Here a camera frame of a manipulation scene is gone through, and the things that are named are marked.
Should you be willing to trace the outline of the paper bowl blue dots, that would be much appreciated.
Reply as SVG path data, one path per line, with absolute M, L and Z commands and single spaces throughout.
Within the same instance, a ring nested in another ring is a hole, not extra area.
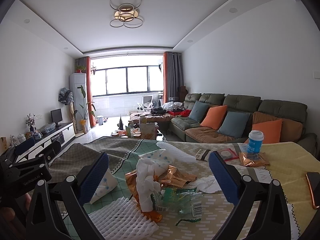
M 139 155 L 140 158 L 150 159 L 155 163 L 155 169 L 167 170 L 174 163 L 175 158 L 165 149 L 155 150 Z
M 115 189 L 117 185 L 118 181 L 114 178 L 111 170 L 108 168 L 89 203 L 95 203 L 97 200 Z

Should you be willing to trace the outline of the white foam fruit net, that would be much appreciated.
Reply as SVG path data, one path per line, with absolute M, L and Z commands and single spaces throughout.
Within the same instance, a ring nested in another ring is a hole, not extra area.
M 125 197 L 90 213 L 89 218 L 104 239 L 144 239 L 159 229 L 135 200 Z

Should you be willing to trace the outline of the clear green plastic wrapper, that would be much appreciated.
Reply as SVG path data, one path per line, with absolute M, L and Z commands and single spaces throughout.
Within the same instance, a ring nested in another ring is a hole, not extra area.
M 182 222 L 197 223 L 202 218 L 203 194 L 197 189 L 166 187 L 152 193 L 151 200 L 156 211 L 176 213 L 175 226 Z

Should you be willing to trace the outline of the gold foil wrapper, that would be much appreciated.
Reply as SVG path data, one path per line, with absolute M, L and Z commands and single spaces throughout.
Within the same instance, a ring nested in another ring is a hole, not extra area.
M 125 180 L 129 191 L 132 195 L 138 199 L 138 191 L 136 189 L 136 178 L 137 172 L 136 170 L 125 174 Z M 167 171 L 165 171 L 162 175 L 157 176 L 153 175 L 153 181 L 160 183 L 161 187 L 178 187 L 182 188 L 185 185 L 196 180 L 196 176 L 189 173 L 183 173 L 178 170 L 177 167 L 169 165 Z

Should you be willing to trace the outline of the white tissue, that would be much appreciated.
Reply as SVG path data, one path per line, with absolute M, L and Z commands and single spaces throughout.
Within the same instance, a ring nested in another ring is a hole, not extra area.
M 208 177 L 202 177 L 188 184 L 192 188 L 196 188 L 197 191 L 201 191 L 204 193 L 216 193 L 221 191 L 221 187 L 219 186 L 216 178 L 211 175 Z
M 143 212 L 153 210 L 151 194 L 161 190 L 160 183 L 154 181 L 153 176 L 160 176 L 164 169 L 149 158 L 139 159 L 136 165 L 136 189 L 138 192 L 139 203 Z

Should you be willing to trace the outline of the orange peel piece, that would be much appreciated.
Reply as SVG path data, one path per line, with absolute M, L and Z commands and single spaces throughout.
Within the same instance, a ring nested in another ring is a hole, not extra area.
M 163 216 L 156 210 L 152 210 L 150 212 L 142 212 L 142 214 L 146 216 L 147 219 L 151 219 L 155 223 L 159 223 L 163 218 Z

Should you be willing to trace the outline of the white black tv cabinet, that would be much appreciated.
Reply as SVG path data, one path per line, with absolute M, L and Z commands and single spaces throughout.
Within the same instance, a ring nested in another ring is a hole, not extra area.
M 71 122 L 62 123 L 59 127 L 52 130 L 50 133 L 45 134 L 41 140 L 37 140 L 33 147 L 20 154 L 16 162 L 18 163 L 20 161 L 35 158 L 38 153 L 40 153 L 54 141 L 59 141 L 61 144 L 61 148 L 63 149 L 74 139 L 75 131 L 73 124 Z

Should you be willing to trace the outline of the smartphone orange case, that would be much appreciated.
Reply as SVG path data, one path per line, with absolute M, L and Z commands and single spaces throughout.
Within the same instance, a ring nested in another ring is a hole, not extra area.
M 318 172 L 307 172 L 306 179 L 308 182 L 312 207 L 314 209 L 319 209 L 320 206 L 320 174 Z

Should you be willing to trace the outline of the small black monitor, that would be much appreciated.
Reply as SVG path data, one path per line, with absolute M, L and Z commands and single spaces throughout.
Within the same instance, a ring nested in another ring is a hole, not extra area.
M 61 126 L 59 124 L 59 122 L 62 121 L 61 109 L 59 108 L 59 109 L 55 109 L 55 110 L 50 111 L 50 115 L 51 115 L 52 122 L 55 124 L 55 126 L 56 127 Z

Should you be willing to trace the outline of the gold snack packet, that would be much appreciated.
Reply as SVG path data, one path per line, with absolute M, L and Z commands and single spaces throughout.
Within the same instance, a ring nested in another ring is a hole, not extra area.
M 259 167 L 269 165 L 269 161 L 263 156 L 263 153 L 239 153 L 240 164 L 245 167 Z

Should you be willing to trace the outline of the tall green houseplant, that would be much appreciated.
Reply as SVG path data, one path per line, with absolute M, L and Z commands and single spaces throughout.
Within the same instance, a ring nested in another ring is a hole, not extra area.
M 87 97 L 83 87 L 81 87 L 81 91 L 82 91 L 83 97 Z M 88 132 L 88 129 L 91 127 L 90 118 L 91 117 L 95 118 L 96 108 L 95 108 L 94 102 L 91 100 L 89 101 L 87 100 L 85 107 L 82 105 L 80 106 L 84 109 L 84 117 L 81 120 L 81 125 L 82 125 L 82 131 L 86 134 Z

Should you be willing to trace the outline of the red snack packet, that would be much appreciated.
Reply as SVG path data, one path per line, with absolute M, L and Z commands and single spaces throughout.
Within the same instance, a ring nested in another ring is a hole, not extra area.
M 218 150 L 218 154 L 220 155 L 220 157 L 224 161 L 230 161 L 230 160 L 239 159 L 239 156 L 237 155 L 237 153 L 234 150 L 230 149 L 230 148 L 225 148 L 223 150 Z

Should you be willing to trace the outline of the blue white paper cup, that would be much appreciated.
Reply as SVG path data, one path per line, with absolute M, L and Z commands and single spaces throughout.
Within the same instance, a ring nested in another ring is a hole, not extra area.
M 252 130 L 248 136 L 247 153 L 259 153 L 263 144 L 264 134 L 259 130 Z

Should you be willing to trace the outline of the orange cushion near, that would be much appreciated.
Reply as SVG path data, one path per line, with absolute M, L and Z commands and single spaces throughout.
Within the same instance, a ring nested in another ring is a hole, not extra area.
M 253 124 L 252 130 L 261 131 L 264 134 L 263 144 L 280 142 L 282 119 Z

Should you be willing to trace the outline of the orange cushion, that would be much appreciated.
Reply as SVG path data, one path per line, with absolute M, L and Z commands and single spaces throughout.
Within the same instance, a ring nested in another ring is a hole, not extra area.
M 263 144 L 280 142 L 282 119 L 253 124 L 252 130 L 261 131 L 264 134 Z
M 207 112 L 206 117 L 204 120 L 200 123 L 201 127 L 209 127 L 214 130 L 218 130 L 220 126 L 222 125 L 222 122 L 225 118 L 225 115 L 227 113 L 227 106 L 216 106 L 216 107 L 210 107 L 210 109 Z

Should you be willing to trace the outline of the white black snack packet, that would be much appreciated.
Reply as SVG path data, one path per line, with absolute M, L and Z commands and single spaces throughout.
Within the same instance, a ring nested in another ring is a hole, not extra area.
M 211 152 L 212 150 L 199 149 L 198 152 L 195 154 L 195 158 L 201 161 L 208 161 Z

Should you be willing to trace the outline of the white standing air conditioner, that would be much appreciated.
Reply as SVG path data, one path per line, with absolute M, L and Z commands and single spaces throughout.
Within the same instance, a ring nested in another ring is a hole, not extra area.
M 77 110 L 75 119 L 78 131 L 82 130 L 81 120 L 84 117 L 84 109 L 80 106 L 84 106 L 87 103 L 87 98 L 83 97 L 81 87 L 86 92 L 86 74 L 84 73 L 73 73 L 69 76 L 69 88 L 73 93 L 74 99 L 74 110 Z

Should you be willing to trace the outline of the blue grey cushion near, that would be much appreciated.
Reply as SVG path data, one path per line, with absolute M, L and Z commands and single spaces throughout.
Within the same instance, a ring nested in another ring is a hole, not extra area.
M 229 137 L 240 138 L 245 130 L 248 120 L 249 113 L 228 111 L 217 132 Z

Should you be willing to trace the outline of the blue grey cushion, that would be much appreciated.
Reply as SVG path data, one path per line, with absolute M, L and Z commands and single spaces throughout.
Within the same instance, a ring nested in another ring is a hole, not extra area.
M 249 113 L 228 111 L 217 132 L 229 137 L 240 138 L 245 130 L 248 120 Z
M 193 106 L 193 109 L 189 114 L 189 118 L 196 122 L 200 122 L 208 108 L 209 108 L 208 103 L 196 101 L 195 105 Z

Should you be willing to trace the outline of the brown sofa blanket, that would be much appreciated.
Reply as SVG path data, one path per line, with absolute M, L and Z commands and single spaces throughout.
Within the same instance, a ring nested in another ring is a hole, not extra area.
M 234 141 L 235 137 L 230 137 L 221 133 L 210 127 L 197 127 L 185 130 L 186 141 L 187 142 L 199 142 L 207 144 L 219 144 Z

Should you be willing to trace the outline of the orange cushion far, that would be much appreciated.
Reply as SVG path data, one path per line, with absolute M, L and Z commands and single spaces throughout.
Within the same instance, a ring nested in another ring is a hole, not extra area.
M 227 113 L 227 106 L 216 106 L 216 107 L 210 107 L 210 109 L 207 112 L 206 117 L 204 120 L 200 123 L 201 127 L 209 127 L 214 130 L 218 130 L 220 126 L 222 125 L 222 122 L 225 118 L 225 115 Z

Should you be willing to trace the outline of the dark green sectional sofa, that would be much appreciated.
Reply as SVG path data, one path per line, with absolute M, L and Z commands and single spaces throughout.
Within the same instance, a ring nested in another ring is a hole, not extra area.
M 208 144 L 245 142 L 254 128 L 274 136 L 274 142 L 295 142 L 312 155 L 317 136 L 306 133 L 307 105 L 259 96 L 191 93 L 183 106 L 190 114 L 175 116 L 169 129 L 182 141 Z

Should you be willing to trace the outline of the cluttered coffee table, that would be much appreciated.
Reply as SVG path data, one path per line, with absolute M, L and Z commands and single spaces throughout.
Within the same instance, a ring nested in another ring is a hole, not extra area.
M 120 138 L 132 138 L 132 139 L 146 139 L 146 140 L 157 140 L 165 141 L 166 138 L 163 133 L 159 130 L 159 126 L 156 122 L 143 123 L 140 128 L 139 123 L 134 123 L 132 120 L 122 123 L 123 129 L 116 129 L 111 133 L 112 137 Z

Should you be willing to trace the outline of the orange grey curtain left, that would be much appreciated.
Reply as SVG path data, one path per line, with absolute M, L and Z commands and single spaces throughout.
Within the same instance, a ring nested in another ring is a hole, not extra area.
M 75 61 L 75 72 L 86 74 L 86 95 L 87 100 L 93 101 L 91 92 L 91 74 L 94 73 L 94 69 L 91 66 L 91 59 L 89 56 L 81 57 Z M 96 125 L 96 118 L 90 118 L 91 128 Z

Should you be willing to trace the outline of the orange grey curtain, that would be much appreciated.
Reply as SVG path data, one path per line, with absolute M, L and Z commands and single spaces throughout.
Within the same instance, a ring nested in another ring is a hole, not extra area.
M 91 74 L 94 73 L 94 69 L 91 66 L 91 59 L 89 56 L 81 57 L 75 61 L 75 72 L 86 74 L 86 95 L 87 100 L 93 101 L 91 92 Z M 90 118 L 91 128 L 96 125 L 96 118 Z
M 184 85 L 181 53 L 166 51 L 163 55 L 164 102 L 178 97 L 178 88 Z

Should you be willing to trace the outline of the blue grey cushion far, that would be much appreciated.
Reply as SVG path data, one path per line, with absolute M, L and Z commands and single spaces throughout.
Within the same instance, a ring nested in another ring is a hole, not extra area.
M 208 108 L 209 108 L 208 103 L 196 101 L 195 105 L 193 106 L 193 109 L 189 114 L 189 118 L 196 122 L 200 122 Z

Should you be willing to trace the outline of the white office chair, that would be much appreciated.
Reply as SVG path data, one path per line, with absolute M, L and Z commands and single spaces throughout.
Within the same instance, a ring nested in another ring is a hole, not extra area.
M 139 111 L 149 111 L 153 108 L 153 96 L 145 95 L 142 96 L 142 102 L 138 103 L 137 109 Z

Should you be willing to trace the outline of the orange grey curtain right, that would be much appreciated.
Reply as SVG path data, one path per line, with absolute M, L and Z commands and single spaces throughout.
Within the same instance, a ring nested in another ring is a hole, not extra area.
M 163 55 L 164 102 L 178 97 L 178 88 L 184 85 L 181 53 L 166 51 Z

